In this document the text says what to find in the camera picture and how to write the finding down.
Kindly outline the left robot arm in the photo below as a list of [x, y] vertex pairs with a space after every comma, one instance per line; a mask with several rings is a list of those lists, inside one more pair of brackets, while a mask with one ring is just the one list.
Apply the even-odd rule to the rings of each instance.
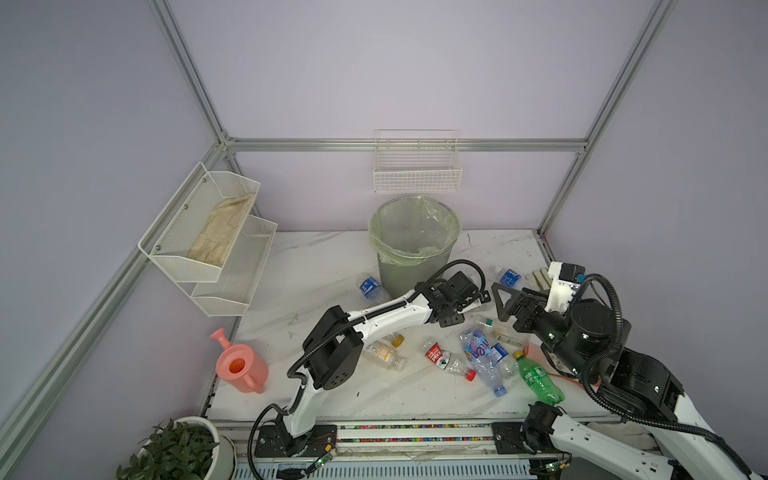
[[251, 434], [273, 443], [279, 456], [303, 453], [328, 393], [351, 378], [365, 347], [414, 326], [458, 325], [466, 312], [489, 301], [482, 269], [458, 259], [380, 305], [359, 311], [329, 308], [302, 343], [302, 355], [287, 369], [286, 377], [298, 382], [290, 403], [265, 407]]

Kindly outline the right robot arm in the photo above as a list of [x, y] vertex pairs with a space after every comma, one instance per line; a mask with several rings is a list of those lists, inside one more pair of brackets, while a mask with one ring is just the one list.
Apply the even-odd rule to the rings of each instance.
[[631, 447], [542, 401], [531, 405], [520, 427], [523, 447], [573, 454], [623, 479], [758, 478], [710, 429], [661, 361], [627, 348], [631, 325], [612, 283], [598, 273], [584, 274], [578, 265], [568, 269], [546, 293], [493, 284], [499, 320], [534, 335], [592, 401], [623, 422], [645, 427], [665, 452]]

